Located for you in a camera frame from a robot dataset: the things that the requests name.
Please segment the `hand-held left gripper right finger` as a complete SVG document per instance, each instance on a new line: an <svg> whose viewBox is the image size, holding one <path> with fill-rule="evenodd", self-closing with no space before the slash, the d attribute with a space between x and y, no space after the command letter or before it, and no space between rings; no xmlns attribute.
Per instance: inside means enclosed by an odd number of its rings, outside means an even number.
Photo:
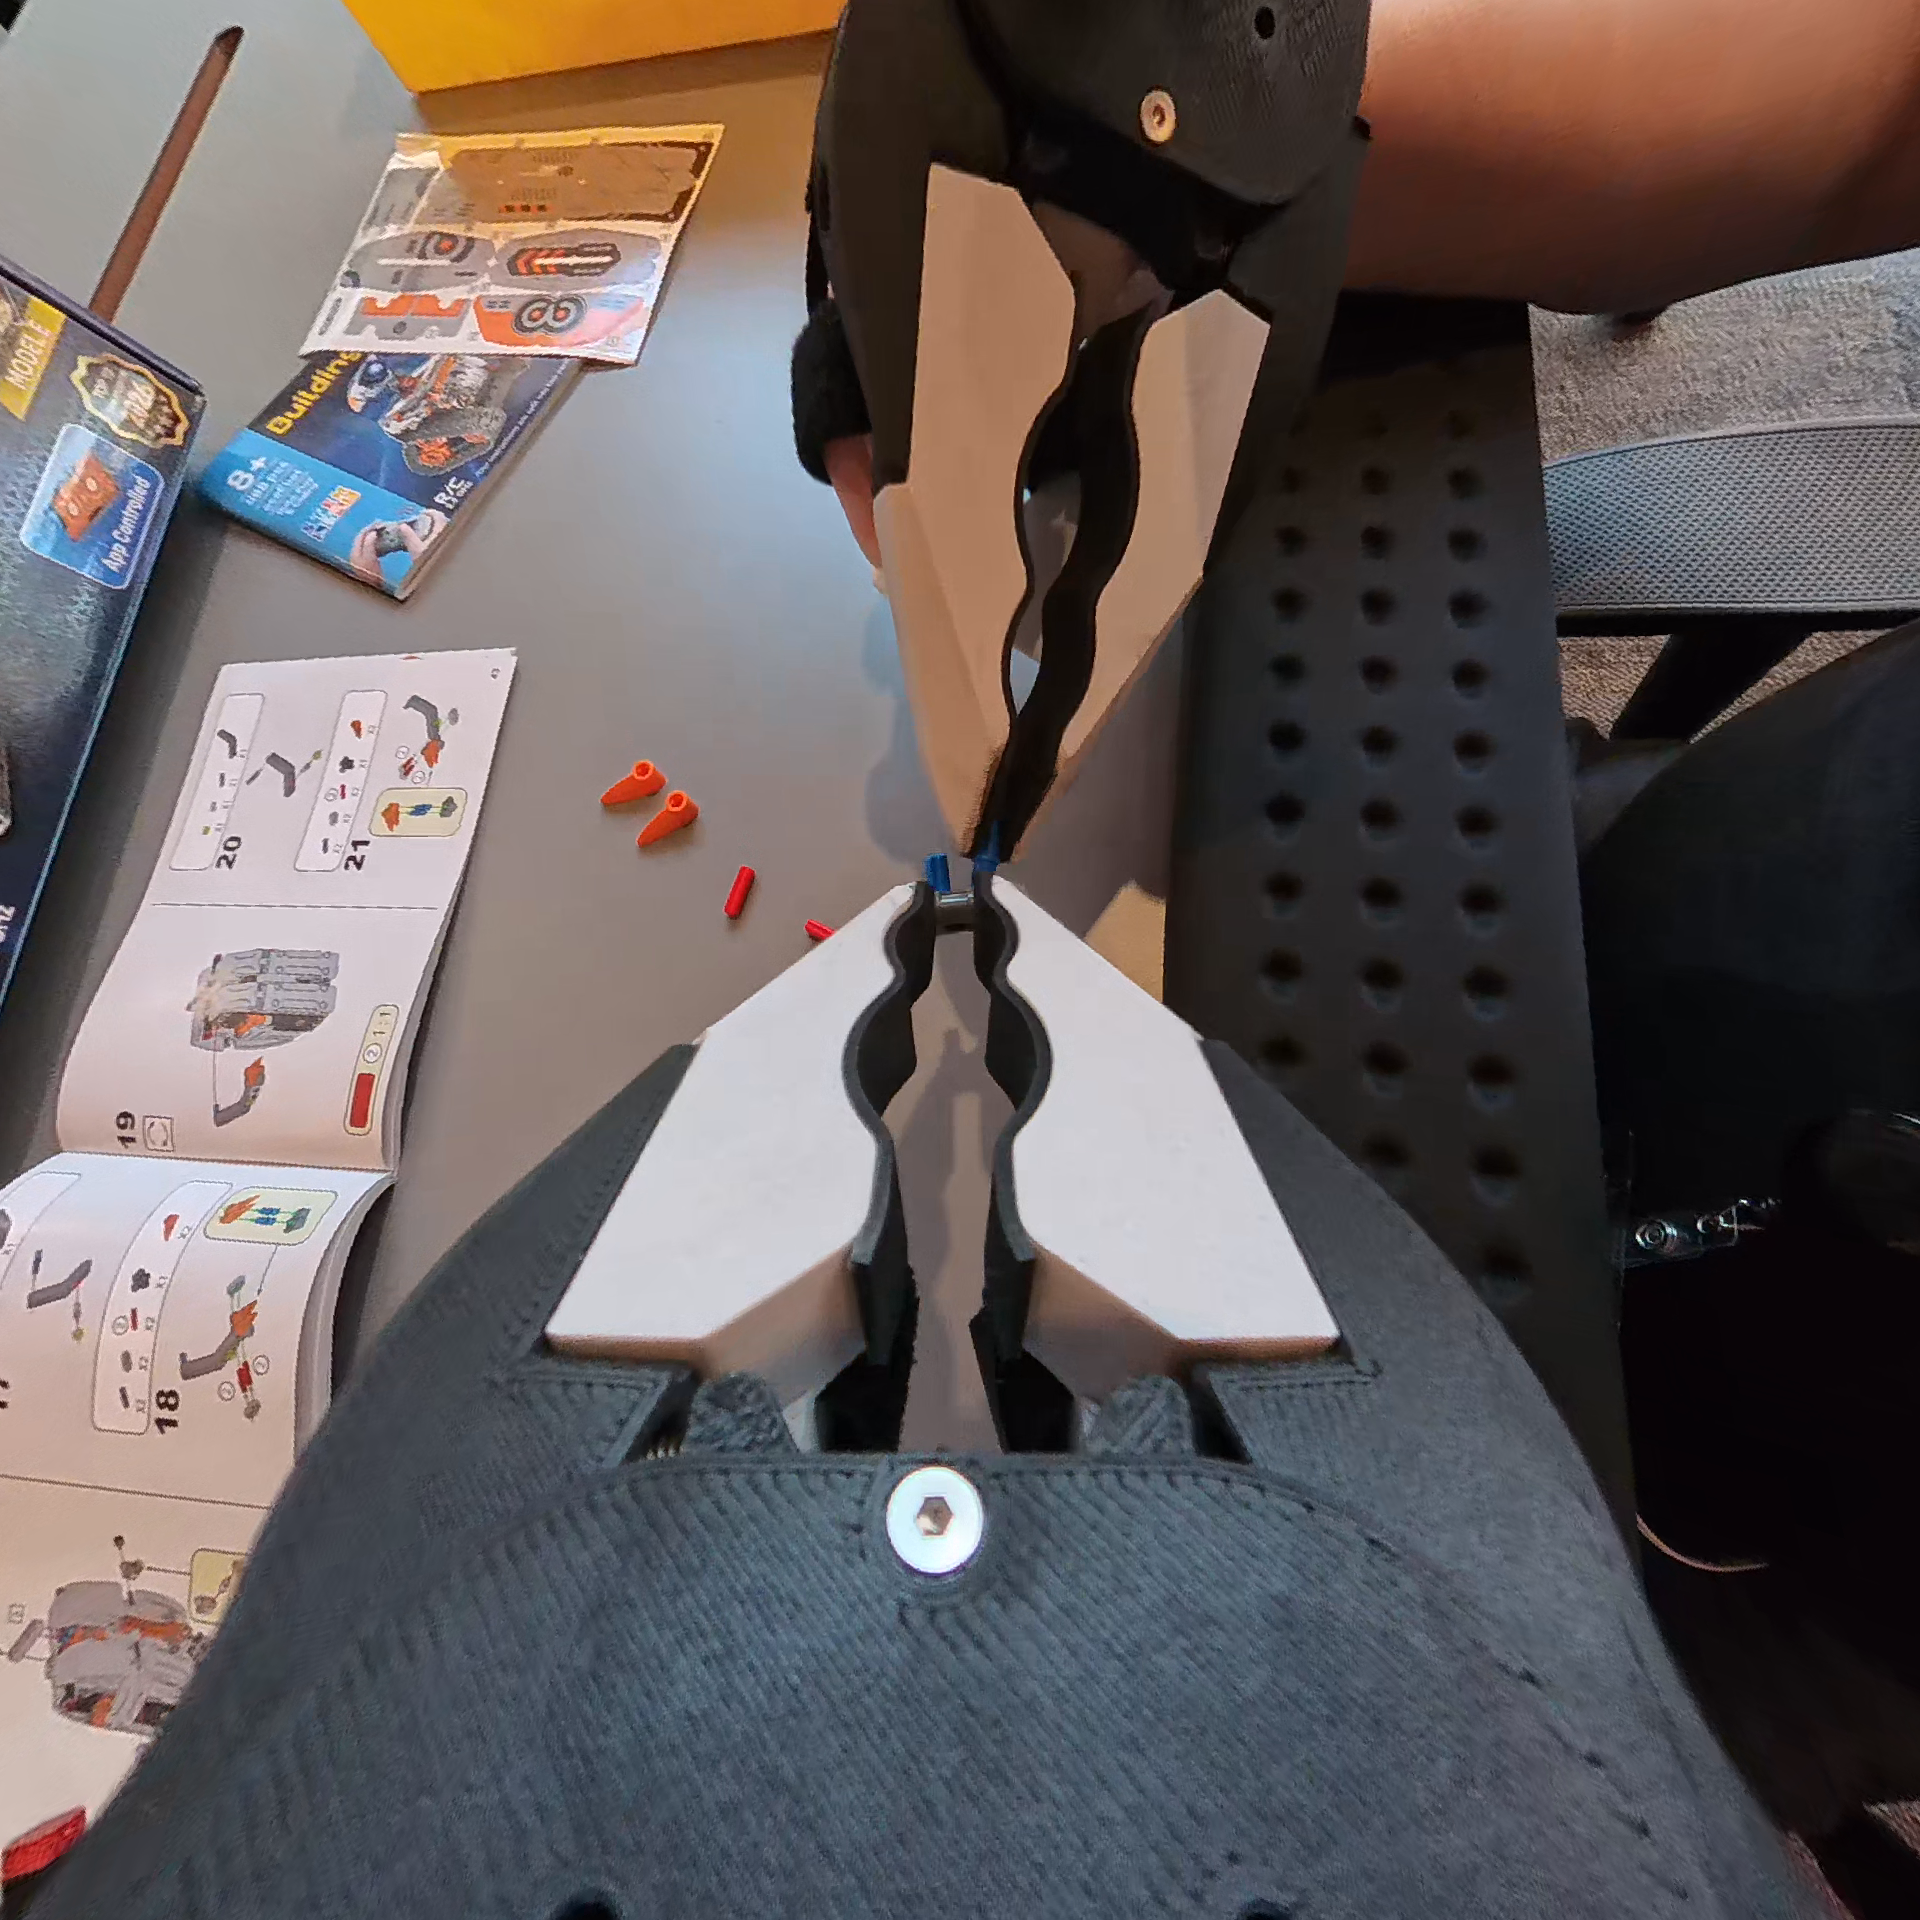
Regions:
<svg viewBox="0 0 1920 1920"><path fill-rule="evenodd" d="M1338 1329L1187 1021L977 876L991 1149L968 1329L999 1444L1069 1450L1142 1375L1318 1359Z"/></svg>

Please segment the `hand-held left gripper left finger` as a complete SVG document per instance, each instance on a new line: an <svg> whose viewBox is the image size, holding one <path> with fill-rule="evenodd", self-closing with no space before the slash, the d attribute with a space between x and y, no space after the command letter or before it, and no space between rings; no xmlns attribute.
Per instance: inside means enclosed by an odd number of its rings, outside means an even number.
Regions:
<svg viewBox="0 0 1920 1920"><path fill-rule="evenodd" d="M917 1070L931 892L901 884L705 1029L543 1337L747 1373L826 1450L895 1450L919 1293L885 1112Z"/></svg>

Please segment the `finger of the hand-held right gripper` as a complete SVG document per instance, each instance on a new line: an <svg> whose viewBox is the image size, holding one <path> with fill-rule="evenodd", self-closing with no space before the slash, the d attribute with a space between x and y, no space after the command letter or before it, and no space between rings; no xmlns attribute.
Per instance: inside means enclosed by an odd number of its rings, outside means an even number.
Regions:
<svg viewBox="0 0 1920 1920"><path fill-rule="evenodd" d="M875 500L880 575L919 753L951 840L1016 833L991 798L1014 708L1005 657L1033 585L1027 446L1072 368L1072 279L1005 182L928 169L905 472Z"/></svg>
<svg viewBox="0 0 1920 1920"><path fill-rule="evenodd" d="M1034 222L1072 279L1072 368L1021 480L1031 590L1005 657L1001 864L1193 599L1269 340L1233 293L1179 297L1081 214Z"/></svg>

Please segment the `person's right forearm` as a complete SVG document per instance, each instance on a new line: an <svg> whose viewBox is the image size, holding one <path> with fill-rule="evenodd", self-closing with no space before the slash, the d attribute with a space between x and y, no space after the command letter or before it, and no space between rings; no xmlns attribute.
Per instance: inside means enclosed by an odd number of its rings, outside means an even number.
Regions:
<svg viewBox="0 0 1920 1920"><path fill-rule="evenodd" d="M1639 313L1915 248L1915 2L1381 2L1345 286Z"/></svg>

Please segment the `grey desk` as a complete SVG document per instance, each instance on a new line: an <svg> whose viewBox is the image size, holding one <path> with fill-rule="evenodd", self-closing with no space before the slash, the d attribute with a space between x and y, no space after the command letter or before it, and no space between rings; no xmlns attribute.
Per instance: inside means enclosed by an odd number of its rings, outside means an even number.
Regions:
<svg viewBox="0 0 1920 1920"><path fill-rule="evenodd" d="M183 500L5 1009L5 1176L160 857L225 662L510 644L506 719L422 1014L395 1189L353 1244L337 1366L499 1193L662 1049L944 840L890 622L797 465L802 181L825 38L416 102L343 5L25 5L5 36L5 258L83 300L223 29L217 101L118 305L197 377L197 452L297 369L395 134L720 124L632 368L589 373L407 600ZM658 794L600 806L635 761ZM635 833L669 789L701 817ZM737 865L755 884L723 916Z"/></svg>

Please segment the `person's right hand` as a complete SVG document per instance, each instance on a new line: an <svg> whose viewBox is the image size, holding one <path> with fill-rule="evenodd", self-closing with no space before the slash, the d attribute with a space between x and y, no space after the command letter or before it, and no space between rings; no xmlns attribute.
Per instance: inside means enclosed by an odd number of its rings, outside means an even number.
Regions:
<svg viewBox="0 0 1920 1920"><path fill-rule="evenodd" d="M873 436L859 434L829 441L822 450L822 465L847 518L857 550L875 574L881 574L875 522Z"/></svg>

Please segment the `black perforated chair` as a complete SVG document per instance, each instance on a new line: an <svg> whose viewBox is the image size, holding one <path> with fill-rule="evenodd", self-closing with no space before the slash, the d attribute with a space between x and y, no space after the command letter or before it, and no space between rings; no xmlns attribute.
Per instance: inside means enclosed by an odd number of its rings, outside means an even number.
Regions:
<svg viewBox="0 0 1920 1920"><path fill-rule="evenodd" d="M1629 1528L1525 303L1345 294L1183 641L1168 1005L1437 1240Z"/></svg>

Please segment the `yellow plastic bin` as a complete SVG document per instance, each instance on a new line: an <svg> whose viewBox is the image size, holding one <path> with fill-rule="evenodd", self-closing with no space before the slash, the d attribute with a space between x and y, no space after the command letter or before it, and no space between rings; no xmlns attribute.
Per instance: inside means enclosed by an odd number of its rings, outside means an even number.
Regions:
<svg viewBox="0 0 1920 1920"><path fill-rule="evenodd" d="M841 2L345 2L413 93L826 31Z"/></svg>

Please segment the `orange sticker sheet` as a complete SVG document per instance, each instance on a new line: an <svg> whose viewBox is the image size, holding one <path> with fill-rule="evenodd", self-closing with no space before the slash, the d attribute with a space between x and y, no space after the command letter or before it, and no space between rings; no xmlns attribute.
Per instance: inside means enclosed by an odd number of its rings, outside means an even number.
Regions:
<svg viewBox="0 0 1920 1920"><path fill-rule="evenodd" d="M715 124L395 136L301 352L638 361Z"/></svg>

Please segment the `open white instruction booklet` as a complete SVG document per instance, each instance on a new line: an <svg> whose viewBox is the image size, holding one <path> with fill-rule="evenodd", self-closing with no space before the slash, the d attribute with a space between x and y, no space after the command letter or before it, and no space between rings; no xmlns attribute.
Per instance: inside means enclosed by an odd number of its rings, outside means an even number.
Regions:
<svg viewBox="0 0 1920 1920"><path fill-rule="evenodd" d="M512 649L235 662L1 1197L5 1841L176 1712L330 1391Z"/></svg>

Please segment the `metal badge clip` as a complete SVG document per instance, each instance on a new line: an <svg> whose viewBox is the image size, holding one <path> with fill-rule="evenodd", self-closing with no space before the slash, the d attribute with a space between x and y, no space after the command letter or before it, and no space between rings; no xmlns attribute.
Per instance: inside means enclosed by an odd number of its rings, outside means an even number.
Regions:
<svg viewBox="0 0 1920 1920"><path fill-rule="evenodd" d="M1767 1231L1783 1215L1776 1194L1736 1194L1714 1207L1667 1207L1635 1213L1618 1231L1616 1257L1623 1270L1682 1263L1728 1252L1751 1234Z"/></svg>

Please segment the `grey mesh chair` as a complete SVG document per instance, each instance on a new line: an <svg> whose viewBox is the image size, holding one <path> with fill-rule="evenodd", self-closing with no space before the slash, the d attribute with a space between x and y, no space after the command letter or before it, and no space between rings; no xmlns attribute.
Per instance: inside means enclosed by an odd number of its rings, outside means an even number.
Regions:
<svg viewBox="0 0 1920 1920"><path fill-rule="evenodd" d="M1690 737L1806 637L1915 618L1915 415L1597 447L1542 489L1555 631L1663 637L1616 736Z"/></svg>

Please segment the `closed blue booklet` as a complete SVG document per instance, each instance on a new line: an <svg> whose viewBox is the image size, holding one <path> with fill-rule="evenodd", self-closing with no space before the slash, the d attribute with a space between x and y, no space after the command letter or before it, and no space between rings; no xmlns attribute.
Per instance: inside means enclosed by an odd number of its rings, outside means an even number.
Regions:
<svg viewBox="0 0 1920 1920"><path fill-rule="evenodd" d="M207 458L199 492L400 604L579 373L565 356L313 354Z"/></svg>

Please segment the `person's black shirt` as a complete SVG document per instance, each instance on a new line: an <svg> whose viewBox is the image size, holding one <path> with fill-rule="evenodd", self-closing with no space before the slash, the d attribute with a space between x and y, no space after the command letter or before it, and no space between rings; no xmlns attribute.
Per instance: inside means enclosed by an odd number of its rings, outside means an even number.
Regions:
<svg viewBox="0 0 1920 1920"><path fill-rule="evenodd" d="M1569 721L1648 1585L1771 1820L1915 1916L1915 622L1679 740Z"/></svg>

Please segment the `blue robot kit box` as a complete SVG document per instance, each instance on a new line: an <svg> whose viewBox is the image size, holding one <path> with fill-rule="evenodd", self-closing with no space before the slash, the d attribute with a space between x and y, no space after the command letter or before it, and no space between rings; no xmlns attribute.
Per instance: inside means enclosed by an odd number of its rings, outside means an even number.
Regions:
<svg viewBox="0 0 1920 1920"><path fill-rule="evenodd" d="M1 265L1 984L199 434L197 378Z"/></svg>

